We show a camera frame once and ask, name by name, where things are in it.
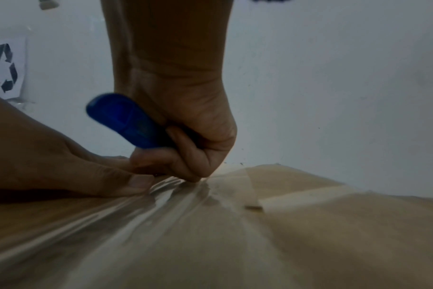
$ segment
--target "white paper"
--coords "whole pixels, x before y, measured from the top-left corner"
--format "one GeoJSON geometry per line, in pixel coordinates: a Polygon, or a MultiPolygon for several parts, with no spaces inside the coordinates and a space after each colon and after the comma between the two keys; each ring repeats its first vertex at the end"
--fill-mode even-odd
{"type": "Polygon", "coordinates": [[[25,73],[26,37],[0,40],[0,97],[19,97],[25,73]]]}

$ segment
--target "clear packing tape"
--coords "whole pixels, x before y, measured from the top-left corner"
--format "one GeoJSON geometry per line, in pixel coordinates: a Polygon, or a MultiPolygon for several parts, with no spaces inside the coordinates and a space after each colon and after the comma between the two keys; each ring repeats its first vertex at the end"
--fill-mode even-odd
{"type": "Polygon", "coordinates": [[[198,184],[169,178],[149,196],[94,202],[42,204],[97,209],[48,226],[51,243],[29,235],[15,262],[0,254],[3,288],[433,288],[433,199],[224,165],[198,184]]]}

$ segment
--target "forearm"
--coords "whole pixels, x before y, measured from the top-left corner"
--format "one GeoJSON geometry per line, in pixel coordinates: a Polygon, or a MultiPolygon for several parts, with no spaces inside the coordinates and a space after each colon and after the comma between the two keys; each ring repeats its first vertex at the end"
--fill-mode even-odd
{"type": "Polygon", "coordinates": [[[116,78],[221,77],[232,0],[102,0],[116,78]]]}

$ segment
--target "finger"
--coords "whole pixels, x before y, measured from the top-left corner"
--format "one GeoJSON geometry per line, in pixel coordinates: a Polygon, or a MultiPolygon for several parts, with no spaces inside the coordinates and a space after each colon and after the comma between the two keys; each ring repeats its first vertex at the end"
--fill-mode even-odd
{"type": "Polygon", "coordinates": [[[57,179],[62,189],[102,197],[148,193],[153,181],[152,175],[133,174],[75,156],[60,167],[57,179]]]}
{"type": "Polygon", "coordinates": [[[201,179],[189,169],[177,150],[173,148],[136,148],[130,157],[130,161],[140,168],[161,169],[160,173],[187,181],[198,182],[201,179]]]}
{"type": "Polygon", "coordinates": [[[177,145],[180,156],[191,171],[202,178],[209,177],[224,161],[227,151],[199,149],[194,141],[179,127],[166,129],[170,138],[177,145]]]}

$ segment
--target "blue plastic tool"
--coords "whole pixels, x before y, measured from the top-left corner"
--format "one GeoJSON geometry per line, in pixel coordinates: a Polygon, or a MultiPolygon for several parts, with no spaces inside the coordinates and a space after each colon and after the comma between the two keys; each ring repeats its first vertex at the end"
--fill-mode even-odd
{"type": "Polygon", "coordinates": [[[173,147],[163,127],[155,123],[134,101],[116,94],[102,94],[87,105],[87,114],[116,131],[136,147],[152,149],[173,147]]]}

